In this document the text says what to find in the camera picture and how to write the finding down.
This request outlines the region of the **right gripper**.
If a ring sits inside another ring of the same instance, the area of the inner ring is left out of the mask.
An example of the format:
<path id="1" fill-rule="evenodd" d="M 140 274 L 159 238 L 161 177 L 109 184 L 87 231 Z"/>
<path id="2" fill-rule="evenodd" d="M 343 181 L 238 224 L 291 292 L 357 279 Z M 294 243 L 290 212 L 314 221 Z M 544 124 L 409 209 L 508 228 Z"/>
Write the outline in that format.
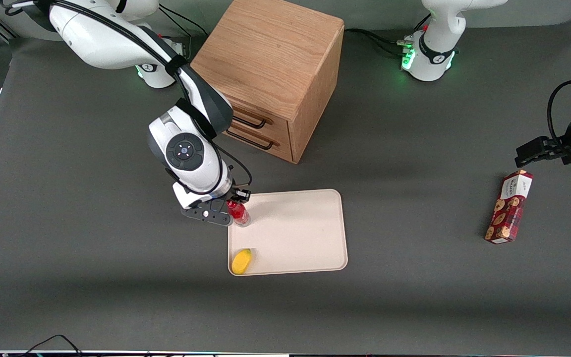
<path id="1" fill-rule="evenodd" d="M 209 194 L 195 194 L 188 192 L 180 183 L 175 182 L 172 185 L 173 192 L 183 209 L 188 209 L 199 205 L 200 203 L 208 202 L 213 199 L 224 197 L 232 188 L 230 180 L 226 180 L 220 184 L 218 189 Z M 236 210 L 236 202 L 247 203 L 251 198 L 251 192 L 246 189 L 234 188 L 234 200 L 228 199 L 226 201 L 229 210 Z"/>

